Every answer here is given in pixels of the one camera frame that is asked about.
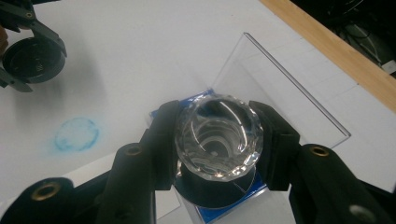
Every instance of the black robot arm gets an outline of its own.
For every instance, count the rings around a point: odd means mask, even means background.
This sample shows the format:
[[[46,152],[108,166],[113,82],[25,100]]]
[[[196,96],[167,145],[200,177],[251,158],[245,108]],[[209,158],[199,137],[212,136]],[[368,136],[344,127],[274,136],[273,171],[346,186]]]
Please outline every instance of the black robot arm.
[[[394,193],[361,183],[329,148],[301,147],[299,134],[271,106],[249,106],[270,133],[257,171],[270,190],[292,185],[297,223],[394,223]],[[154,191],[169,190],[177,174],[179,110],[177,101],[162,105],[141,141],[120,148],[110,171],[81,186],[65,178],[35,183],[0,223],[155,223]]]

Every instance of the clear acrylic sheet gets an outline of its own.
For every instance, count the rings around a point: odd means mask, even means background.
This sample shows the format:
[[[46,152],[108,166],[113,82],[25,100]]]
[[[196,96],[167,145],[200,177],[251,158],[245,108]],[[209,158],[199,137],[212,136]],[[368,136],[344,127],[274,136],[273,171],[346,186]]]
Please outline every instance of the clear acrylic sheet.
[[[263,46],[244,33],[212,86],[215,93],[230,94],[245,102],[258,101],[273,107],[300,134],[300,144],[335,147],[350,132],[330,114]],[[213,223],[239,204],[264,192],[258,178],[245,198],[222,209],[195,207],[200,222]]]

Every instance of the blue ink mark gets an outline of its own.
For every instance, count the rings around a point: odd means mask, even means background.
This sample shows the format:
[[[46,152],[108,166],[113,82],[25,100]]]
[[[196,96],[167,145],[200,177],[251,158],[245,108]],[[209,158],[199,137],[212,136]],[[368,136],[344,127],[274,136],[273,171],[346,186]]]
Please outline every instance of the blue ink mark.
[[[91,148],[98,136],[99,130],[90,119],[70,119],[56,133],[55,146],[61,151],[82,151]]]

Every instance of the brass screw hole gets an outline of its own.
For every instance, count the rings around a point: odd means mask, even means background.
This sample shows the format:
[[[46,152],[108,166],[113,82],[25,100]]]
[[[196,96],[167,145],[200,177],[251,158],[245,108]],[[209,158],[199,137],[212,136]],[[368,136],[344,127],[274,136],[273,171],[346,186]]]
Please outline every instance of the brass screw hole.
[[[352,204],[349,206],[349,212],[364,223],[376,223],[374,213],[363,206]]]
[[[57,182],[49,182],[37,188],[33,194],[32,199],[35,201],[44,201],[51,198],[59,192],[61,185]]]
[[[142,152],[142,148],[140,147],[131,147],[125,150],[125,155],[127,156],[136,156]]]
[[[325,148],[321,147],[311,147],[311,152],[320,157],[327,157],[329,156],[329,151]]]

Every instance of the white table surface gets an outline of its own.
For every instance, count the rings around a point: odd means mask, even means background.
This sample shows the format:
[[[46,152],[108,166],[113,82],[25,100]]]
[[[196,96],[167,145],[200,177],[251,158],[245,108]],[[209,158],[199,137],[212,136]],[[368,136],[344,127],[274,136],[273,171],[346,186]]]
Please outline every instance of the white table surface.
[[[389,191],[395,186],[394,113],[259,1],[64,0],[35,6],[35,12],[60,35],[68,57],[61,74],[31,85],[32,93],[0,90],[0,178],[7,179],[0,201],[138,142],[149,111],[211,86],[243,32],[352,133],[334,150],[357,178]],[[32,36],[8,34],[10,44]],[[59,151],[55,134],[73,118],[92,120],[98,140],[84,151]],[[287,201],[278,195],[264,192],[222,221],[291,223]],[[191,223],[181,204],[159,222]]]

